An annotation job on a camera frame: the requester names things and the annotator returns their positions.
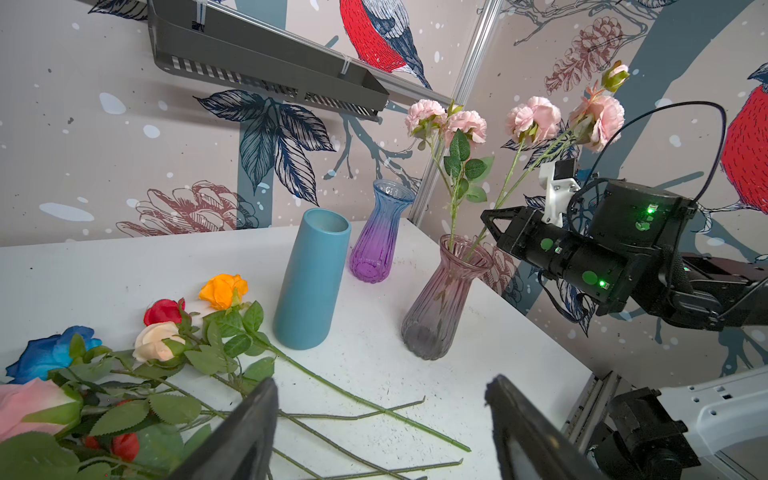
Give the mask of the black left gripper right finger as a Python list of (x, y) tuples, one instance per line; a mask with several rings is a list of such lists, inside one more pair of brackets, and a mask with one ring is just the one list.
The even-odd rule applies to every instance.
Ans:
[(498, 375), (487, 385), (485, 400), (491, 409), (502, 479), (605, 477), (505, 376)]

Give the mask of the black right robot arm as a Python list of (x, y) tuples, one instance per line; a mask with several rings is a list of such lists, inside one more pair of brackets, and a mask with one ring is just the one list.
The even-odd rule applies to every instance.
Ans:
[[(585, 233), (557, 226), (527, 206), (486, 210), (497, 246), (551, 280), (592, 299), (598, 315), (628, 301), (678, 327), (722, 332), (765, 325), (767, 271), (733, 260), (683, 254), (682, 233), (695, 200), (622, 180), (597, 179), (596, 209)], [(703, 460), (767, 433), (767, 371), (675, 388), (641, 388), (607, 405), (614, 427), (599, 444), (569, 443), (512, 383), (494, 379), (486, 399), (506, 479), (678, 479)]]

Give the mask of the cream peach artificial rose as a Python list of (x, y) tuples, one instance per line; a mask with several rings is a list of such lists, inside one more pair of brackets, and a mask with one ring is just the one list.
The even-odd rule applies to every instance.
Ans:
[(176, 323), (164, 322), (145, 327), (135, 340), (133, 358), (142, 363), (168, 362), (178, 357), (186, 342)]

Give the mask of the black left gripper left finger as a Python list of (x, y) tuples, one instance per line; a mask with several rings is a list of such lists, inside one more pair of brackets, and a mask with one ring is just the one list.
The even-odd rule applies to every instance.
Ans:
[(272, 454), (278, 407), (278, 388), (272, 379), (267, 379), (169, 478), (265, 479)]

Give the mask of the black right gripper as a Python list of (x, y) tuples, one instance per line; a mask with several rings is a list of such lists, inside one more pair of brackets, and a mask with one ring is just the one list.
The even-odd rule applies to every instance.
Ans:
[[(509, 224), (500, 229), (497, 220)], [(481, 213), (484, 229), (497, 247), (561, 279), (595, 300), (624, 298), (624, 257), (595, 240), (543, 222), (532, 207), (487, 209)]]

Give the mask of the orange artificial rose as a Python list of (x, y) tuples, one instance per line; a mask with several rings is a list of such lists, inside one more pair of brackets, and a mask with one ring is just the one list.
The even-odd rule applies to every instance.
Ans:
[(256, 317), (253, 321), (247, 320), (246, 319), (247, 314), (241, 313), (241, 309), (243, 308), (243, 305), (244, 305), (242, 297), (247, 292), (248, 292), (248, 283), (244, 279), (242, 279), (239, 275), (232, 276), (228, 274), (220, 274), (210, 279), (202, 287), (202, 289), (199, 292), (199, 298), (201, 300), (208, 302), (210, 306), (217, 312), (234, 311), (235, 313), (237, 313), (241, 318), (241, 323), (243, 325), (245, 334), (247, 336), (250, 336), (251, 339), (259, 347), (264, 348), (265, 350), (275, 354), (277, 358), (287, 362), (289, 365), (298, 369), (302, 373), (308, 375), (313, 380), (321, 383), (322, 385), (330, 388), (331, 390), (335, 391), (336, 393), (339, 393), (340, 395), (348, 398), (349, 400), (352, 400), (360, 405), (363, 405), (365, 407), (372, 409), (375, 413), (379, 413), (379, 414), (388, 416), (390, 418), (393, 418), (410, 427), (413, 427), (417, 430), (427, 433), (435, 438), (438, 438), (441, 441), (446, 442), (464, 452), (467, 452), (467, 453), (471, 452), (471, 448), (468, 445), (465, 445), (464, 443), (461, 443), (460, 441), (453, 439), (448, 435), (443, 434), (427, 425), (424, 425), (418, 421), (405, 417), (402, 414), (399, 414), (396, 411), (394, 411), (392, 408), (384, 407), (375, 402), (369, 401), (365, 398), (355, 395), (349, 392), (348, 390), (332, 383), (326, 378), (316, 374), (315, 372), (312, 372), (308, 368), (304, 367), (303, 365), (301, 365), (300, 363), (292, 359), (290, 356), (288, 356), (278, 347), (273, 345), (267, 337), (264, 337), (259, 333), (260, 326), (264, 320), (264, 309), (257, 301), (252, 302), (246, 308), (246, 310), (249, 310), (251, 307), (256, 307), (256, 312), (255, 312)]

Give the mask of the pink peony spray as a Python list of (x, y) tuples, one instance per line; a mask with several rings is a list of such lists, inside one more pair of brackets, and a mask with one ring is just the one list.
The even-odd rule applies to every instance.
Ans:
[(487, 194), (477, 185), (493, 165), (489, 159), (475, 158), (473, 149), (486, 141), (487, 122), (474, 110), (451, 103), (422, 99), (412, 104), (406, 115), (408, 135), (418, 148), (430, 150), (430, 158), (446, 187), (450, 211), (449, 249), (458, 245), (456, 233), (460, 206), (465, 202), (483, 203)]
[(563, 118), (561, 110), (545, 97), (534, 96), (517, 105), (507, 115), (507, 133), (515, 157), (502, 185), (495, 206), (506, 200), (522, 182), (510, 180), (525, 150), (544, 150), (532, 156), (533, 163), (524, 170), (529, 175), (543, 161), (553, 159), (573, 146), (581, 145), (600, 153), (620, 137), (625, 123), (625, 109), (615, 93), (630, 77), (629, 67), (622, 61), (610, 66), (593, 86), (586, 89), (581, 103)]

